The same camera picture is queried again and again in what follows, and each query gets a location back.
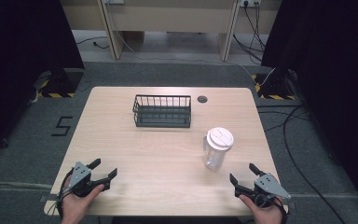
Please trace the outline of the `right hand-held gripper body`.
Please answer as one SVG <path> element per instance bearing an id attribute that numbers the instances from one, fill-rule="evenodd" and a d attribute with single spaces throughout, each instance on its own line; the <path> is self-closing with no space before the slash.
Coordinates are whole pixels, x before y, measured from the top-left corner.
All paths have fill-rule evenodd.
<path id="1" fill-rule="evenodd" d="M 234 195 L 236 197 L 245 195 L 259 208 L 272 206 L 277 196 L 287 200 L 291 199 L 291 195 L 272 174 L 264 174 L 257 178 L 252 189 L 247 187 L 244 187 L 244 190 L 234 188 Z"/>

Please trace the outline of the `beige wooden desk frame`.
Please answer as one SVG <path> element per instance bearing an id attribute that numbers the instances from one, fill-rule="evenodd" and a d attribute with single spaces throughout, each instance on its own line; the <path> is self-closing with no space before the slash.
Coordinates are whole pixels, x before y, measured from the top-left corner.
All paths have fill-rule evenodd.
<path id="1" fill-rule="evenodd" d="M 121 57 L 127 32 L 217 35 L 220 59 L 228 59 L 234 35 L 270 33 L 282 0 L 240 7 L 240 0 L 60 0 L 73 30 L 104 30 L 111 55 Z"/>

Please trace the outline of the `black curtain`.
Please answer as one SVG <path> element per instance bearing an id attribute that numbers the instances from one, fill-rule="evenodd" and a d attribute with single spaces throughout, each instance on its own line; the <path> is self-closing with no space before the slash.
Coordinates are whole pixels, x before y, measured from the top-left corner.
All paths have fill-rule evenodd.
<path id="1" fill-rule="evenodd" d="M 358 191 L 358 0 L 282 0 L 262 64 L 292 69 Z"/>
<path id="2" fill-rule="evenodd" d="M 82 66 L 60 0 L 0 0 L 0 141 L 42 73 Z"/>

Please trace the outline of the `black wire basket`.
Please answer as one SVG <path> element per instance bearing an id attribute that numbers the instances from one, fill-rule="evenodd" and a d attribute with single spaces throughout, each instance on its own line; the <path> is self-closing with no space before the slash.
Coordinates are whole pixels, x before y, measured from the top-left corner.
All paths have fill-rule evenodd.
<path id="1" fill-rule="evenodd" d="M 189 128 L 191 96 L 136 94 L 132 112 L 137 127 Z"/>

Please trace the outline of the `person's left hand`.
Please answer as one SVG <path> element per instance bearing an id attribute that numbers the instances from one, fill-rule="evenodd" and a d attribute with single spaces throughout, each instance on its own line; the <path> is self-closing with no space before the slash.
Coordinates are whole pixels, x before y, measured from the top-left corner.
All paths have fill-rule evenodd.
<path id="1" fill-rule="evenodd" d="M 99 185 L 86 197 L 68 194 L 62 202 L 62 224 L 81 224 L 92 201 L 103 191 L 103 188 L 104 185 Z"/>

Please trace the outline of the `clear plastic cup white lid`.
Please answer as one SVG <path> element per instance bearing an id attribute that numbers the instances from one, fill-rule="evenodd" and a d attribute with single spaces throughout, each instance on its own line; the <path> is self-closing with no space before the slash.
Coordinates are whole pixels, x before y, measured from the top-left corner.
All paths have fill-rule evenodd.
<path id="1" fill-rule="evenodd" d="M 215 127 L 209 130 L 203 138 L 204 165 L 209 169 L 218 170 L 233 145 L 234 137 L 228 129 Z"/>

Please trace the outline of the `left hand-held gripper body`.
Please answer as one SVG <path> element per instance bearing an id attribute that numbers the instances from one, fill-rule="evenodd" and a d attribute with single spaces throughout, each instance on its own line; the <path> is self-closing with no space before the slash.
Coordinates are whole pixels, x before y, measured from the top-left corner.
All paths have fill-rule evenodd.
<path id="1" fill-rule="evenodd" d="M 68 186 L 64 189 L 65 193 L 74 193 L 78 197 L 88 196 L 93 189 L 99 185 L 94 185 L 91 180 L 91 169 L 81 161 L 75 163 L 72 169 L 71 180 Z M 110 185 L 104 185 L 103 190 L 110 189 Z"/>

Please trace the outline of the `black stand base hazard tape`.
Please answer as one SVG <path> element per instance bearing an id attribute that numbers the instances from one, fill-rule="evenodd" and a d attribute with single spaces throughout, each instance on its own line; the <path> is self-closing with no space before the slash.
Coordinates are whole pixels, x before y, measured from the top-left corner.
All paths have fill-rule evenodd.
<path id="1" fill-rule="evenodd" d="M 82 69 L 64 69 L 59 74 L 48 74 L 37 90 L 38 97 L 72 98 L 75 96 L 80 80 L 84 75 Z"/>
<path id="2" fill-rule="evenodd" d="M 279 75 L 275 69 L 267 73 L 252 75 L 255 91 L 259 98 L 273 100 L 295 100 L 295 94 L 285 75 Z"/>

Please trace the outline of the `person's right hand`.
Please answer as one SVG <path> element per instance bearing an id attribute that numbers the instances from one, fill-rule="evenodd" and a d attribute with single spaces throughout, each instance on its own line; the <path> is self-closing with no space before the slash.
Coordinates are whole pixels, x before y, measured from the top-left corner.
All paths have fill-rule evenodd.
<path id="1" fill-rule="evenodd" d="M 239 198 L 252 212 L 255 224 L 282 224 L 283 215 L 278 207 L 259 208 L 245 195 L 240 195 Z"/>

